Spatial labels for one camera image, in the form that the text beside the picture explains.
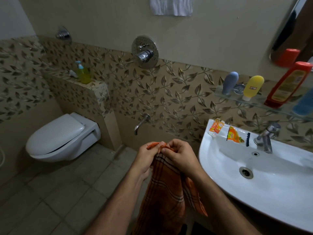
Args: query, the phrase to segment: white hose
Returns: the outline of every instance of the white hose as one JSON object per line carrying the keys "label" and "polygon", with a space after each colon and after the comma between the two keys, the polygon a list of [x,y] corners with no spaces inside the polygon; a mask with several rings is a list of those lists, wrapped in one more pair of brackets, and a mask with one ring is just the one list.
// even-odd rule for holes
{"label": "white hose", "polygon": [[0,153],[2,154],[2,160],[0,162],[0,167],[3,165],[4,160],[5,160],[5,155],[4,155],[4,151],[2,150],[2,148],[0,147]]}

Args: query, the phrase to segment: white sink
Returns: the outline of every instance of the white sink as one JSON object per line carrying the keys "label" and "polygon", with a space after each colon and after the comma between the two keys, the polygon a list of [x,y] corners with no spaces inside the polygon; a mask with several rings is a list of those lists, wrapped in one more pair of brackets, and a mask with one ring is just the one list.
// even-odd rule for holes
{"label": "white sink", "polygon": [[[237,200],[313,232],[313,153],[272,140],[273,154],[267,154],[253,142],[257,134],[251,132],[248,147],[226,141],[229,125],[213,138],[208,134],[212,123],[209,120],[199,150],[206,173]],[[250,169],[253,178],[244,178],[240,167]]]}

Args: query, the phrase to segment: toilet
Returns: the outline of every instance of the toilet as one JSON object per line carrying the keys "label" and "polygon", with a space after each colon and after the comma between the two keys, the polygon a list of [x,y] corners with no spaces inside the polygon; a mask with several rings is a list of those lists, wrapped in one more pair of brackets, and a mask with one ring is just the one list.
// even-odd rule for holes
{"label": "toilet", "polygon": [[33,133],[26,151],[44,162],[73,160],[100,138],[96,122],[77,113],[64,114]]}

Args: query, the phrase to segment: right hand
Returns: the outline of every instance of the right hand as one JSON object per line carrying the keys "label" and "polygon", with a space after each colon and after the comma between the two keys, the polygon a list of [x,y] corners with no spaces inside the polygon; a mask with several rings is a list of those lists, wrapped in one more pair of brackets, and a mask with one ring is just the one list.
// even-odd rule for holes
{"label": "right hand", "polygon": [[165,148],[162,149],[161,152],[170,158],[175,166],[177,166],[181,172],[185,173],[186,176],[192,178],[195,173],[202,170],[202,167],[188,142],[173,139],[168,143],[168,146],[175,149],[177,153]]}

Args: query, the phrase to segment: right forearm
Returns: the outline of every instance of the right forearm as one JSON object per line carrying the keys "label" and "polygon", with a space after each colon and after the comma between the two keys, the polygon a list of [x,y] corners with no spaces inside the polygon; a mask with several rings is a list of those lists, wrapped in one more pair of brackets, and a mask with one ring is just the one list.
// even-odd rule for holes
{"label": "right forearm", "polygon": [[217,234],[260,234],[203,169],[191,179]]}

